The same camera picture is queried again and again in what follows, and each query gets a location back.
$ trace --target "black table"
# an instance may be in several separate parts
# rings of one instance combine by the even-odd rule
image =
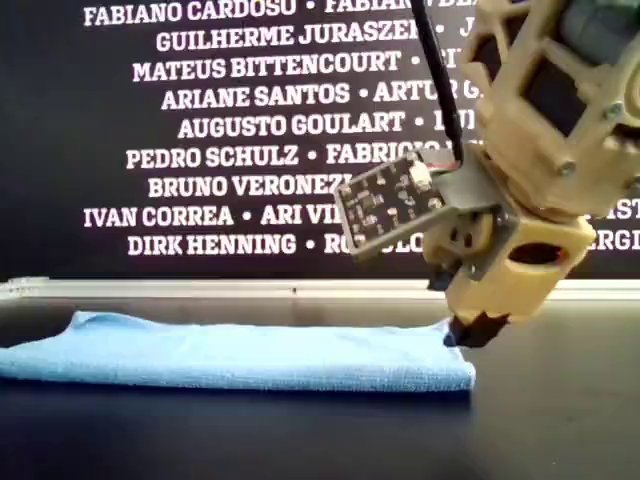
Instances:
[[[465,396],[219,393],[0,385],[2,479],[637,479],[640,304],[552,302],[467,352]],[[439,302],[23,301],[0,341],[76,308],[161,321],[431,323]]]

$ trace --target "blue towel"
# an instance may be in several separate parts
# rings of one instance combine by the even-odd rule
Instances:
[[[60,335],[0,348],[0,377],[232,390],[452,392],[475,369],[428,327],[166,325],[78,312]]]

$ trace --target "circuit board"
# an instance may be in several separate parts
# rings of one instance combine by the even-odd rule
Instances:
[[[377,253],[407,238],[445,206],[432,186],[427,166],[416,155],[352,179],[337,190],[336,202],[354,255],[367,250]]]

